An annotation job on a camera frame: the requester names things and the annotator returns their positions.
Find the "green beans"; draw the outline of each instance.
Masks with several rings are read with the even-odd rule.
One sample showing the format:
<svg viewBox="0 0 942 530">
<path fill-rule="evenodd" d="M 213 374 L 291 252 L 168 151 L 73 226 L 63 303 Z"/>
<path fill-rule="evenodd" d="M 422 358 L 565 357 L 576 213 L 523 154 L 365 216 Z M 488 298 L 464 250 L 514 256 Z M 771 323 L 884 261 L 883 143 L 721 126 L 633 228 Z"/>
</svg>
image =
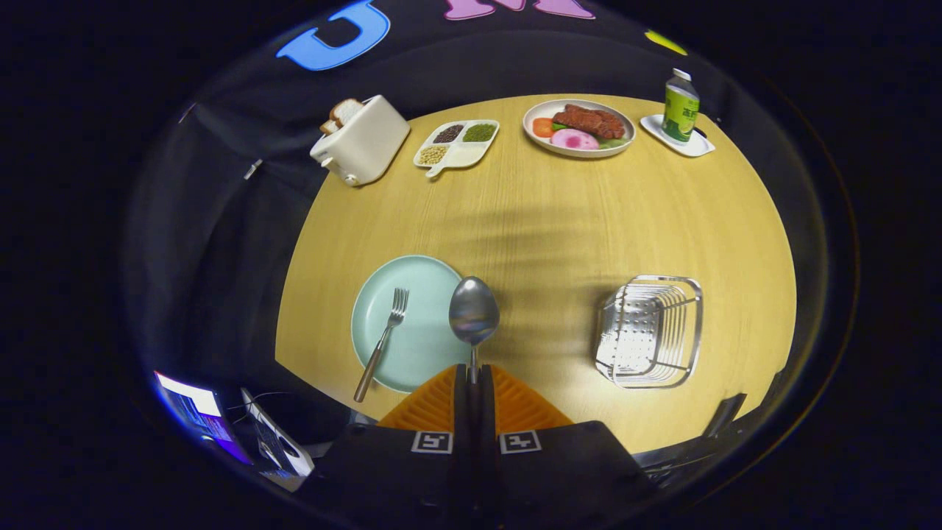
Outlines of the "green beans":
<svg viewBox="0 0 942 530">
<path fill-rule="evenodd" d="M 491 124 L 477 124 L 468 127 L 462 141 L 488 141 L 494 135 L 497 127 Z"/>
</svg>

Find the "spoon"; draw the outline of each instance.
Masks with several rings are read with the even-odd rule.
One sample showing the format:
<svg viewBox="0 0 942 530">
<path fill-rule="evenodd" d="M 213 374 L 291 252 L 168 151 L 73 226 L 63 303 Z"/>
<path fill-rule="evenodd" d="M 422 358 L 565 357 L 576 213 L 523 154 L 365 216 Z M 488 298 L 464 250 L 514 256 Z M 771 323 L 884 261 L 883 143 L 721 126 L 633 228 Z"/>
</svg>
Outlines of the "spoon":
<svg viewBox="0 0 942 530">
<path fill-rule="evenodd" d="M 494 294 L 480 278 L 462 278 L 451 295 L 448 308 L 451 331 L 471 345 L 471 384 L 478 383 L 478 344 L 489 339 L 500 323 L 500 309 Z"/>
</svg>

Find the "food plate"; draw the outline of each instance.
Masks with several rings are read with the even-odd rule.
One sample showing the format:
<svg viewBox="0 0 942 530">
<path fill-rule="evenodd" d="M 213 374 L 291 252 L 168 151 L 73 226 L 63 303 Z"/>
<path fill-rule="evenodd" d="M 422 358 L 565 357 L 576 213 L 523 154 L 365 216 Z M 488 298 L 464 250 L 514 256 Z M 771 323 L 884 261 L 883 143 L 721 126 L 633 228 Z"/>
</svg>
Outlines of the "food plate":
<svg viewBox="0 0 942 530">
<path fill-rule="evenodd" d="M 664 136 L 663 131 L 660 129 L 662 123 L 664 123 L 663 114 L 655 114 L 642 118 L 642 127 L 644 127 L 647 132 L 663 142 L 664 145 L 667 145 L 685 157 L 701 157 L 710 151 L 716 150 L 716 146 L 710 143 L 707 137 L 700 134 L 696 129 L 693 129 L 693 132 L 690 134 L 690 141 L 688 141 L 686 145 L 677 145 L 667 140 L 667 137 Z"/>
<path fill-rule="evenodd" d="M 471 360 L 471 347 L 448 324 L 448 305 L 461 277 L 446 263 L 428 256 L 403 256 L 381 266 L 366 280 L 353 304 L 350 337 L 366 365 L 393 306 L 393 289 L 409 290 L 406 317 L 389 334 L 373 376 L 400 392 L 417 389 L 434 375 Z"/>
<path fill-rule="evenodd" d="M 587 108 L 589 110 L 605 110 L 606 112 L 614 115 L 620 122 L 622 126 L 625 127 L 625 135 L 622 136 L 625 143 L 617 147 L 610 147 L 607 149 L 573 149 L 570 147 L 564 147 L 561 145 L 554 145 L 550 142 L 549 138 L 541 138 L 533 133 L 533 121 L 538 118 L 549 118 L 552 119 L 557 112 L 563 112 L 566 105 L 578 105 L 582 108 Z M 586 101 L 584 99 L 554 99 L 552 101 L 544 101 L 541 104 L 531 108 L 524 114 L 524 131 L 527 132 L 527 136 L 531 140 L 535 141 L 537 145 L 552 151 L 554 153 L 559 153 L 560 155 L 566 155 L 568 157 L 579 157 L 579 158 L 603 158 L 611 157 L 612 155 L 618 155 L 622 151 L 628 148 L 628 145 L 631 145 L 631 142 L 635 140 L 635 125 L 629 120 L 624 114 L 615 110 L 614 108 L 602 105 L 601 103 L 595 103 L 593 101 Z"/>
<path fill-rule="evenodd" d="M 464 135 L 475 125 L 492 125 L 494 132 L 486 141 L 467 141 Z M 450 140 L 438 139 L 438 135 L 445 133 L 451 127 L 460 127 L 461 130 Z M 459 122 L 448 122 L 442 124 L 429 134 L 429 137 L 422 142 L 422 146 L 415 151 L 413 164 L 420 168 L 431 168 L 425 173 L 428 178 L 436 177 L 439 172 L 445 168 L 466 168 L 478 163 L 478 160 L 487 153 L 487 149 L 494 143 L 497 137 L 497 131 L 500 130 L 500 123 L 495 120 L 462 120 Z M 422 162 L 422 154 L 426 149 L 432 147 L 444 148 L 444 155 L 437 162 Z"/>
</svg>

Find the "orange gripper pad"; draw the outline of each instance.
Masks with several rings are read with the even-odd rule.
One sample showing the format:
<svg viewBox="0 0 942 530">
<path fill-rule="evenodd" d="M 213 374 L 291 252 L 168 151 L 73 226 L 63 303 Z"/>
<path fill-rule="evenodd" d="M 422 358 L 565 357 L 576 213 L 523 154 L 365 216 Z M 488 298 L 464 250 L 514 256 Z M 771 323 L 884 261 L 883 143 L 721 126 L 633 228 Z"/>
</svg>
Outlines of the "orange gripper pad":
<svg viewBox="0 0 942 530">
<path fill-rule="evenodd" d="M 377 423 L 410 431 L 454 432 L 455 367 L 442 370 Z"/>
<path fill-rule="evenodd" d="M 493 364 L 490 367 L 494 379 L 494 416 L 498 435 L 573 424 L 526 383 Z"/>
</svg>

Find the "fork handle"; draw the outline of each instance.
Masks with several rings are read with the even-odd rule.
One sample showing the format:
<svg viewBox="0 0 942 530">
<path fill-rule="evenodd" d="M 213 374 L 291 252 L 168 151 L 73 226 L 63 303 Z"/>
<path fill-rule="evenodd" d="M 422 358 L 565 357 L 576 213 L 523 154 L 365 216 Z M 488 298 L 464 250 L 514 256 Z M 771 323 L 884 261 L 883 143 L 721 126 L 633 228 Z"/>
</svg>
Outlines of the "fork handle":
<svg viewBox="0 0 942 530">
<path fill-rule="evenodd" d="M 366 397 L 366 389 L 369 388 L 369 382 L 373 380 L 376 365 L 380 364 L 382 348 L 386 345 L 386 336 L 389 335 L 389 330 L 392 328 L 392 326 L 387 325 L 386 329 L 382 331 L 382 337 L 380 337 L 380 341 L 376 343 L 376 347 L 373 348 L 373 355 L 369 356 L 369 362 L 366 363 L 366 370 L 363 372 L 363 377 L 360 377 L 360 384 L 357 385 L 356 393 L 353 394 L 353 401 L 362 403 L 363 398 Z"/>
</svg>

